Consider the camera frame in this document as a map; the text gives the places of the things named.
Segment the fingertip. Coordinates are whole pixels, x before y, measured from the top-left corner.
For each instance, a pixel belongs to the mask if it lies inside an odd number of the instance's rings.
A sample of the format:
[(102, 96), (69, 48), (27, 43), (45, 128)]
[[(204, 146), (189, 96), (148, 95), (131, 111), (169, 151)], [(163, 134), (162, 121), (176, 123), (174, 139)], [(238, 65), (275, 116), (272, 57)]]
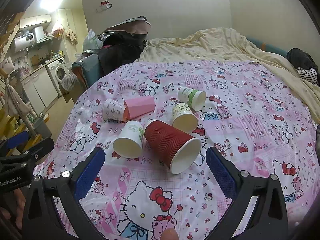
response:
[(179, 236), (174, 228), (169, 228), (163, 231), (160, 240), (179, 240)]

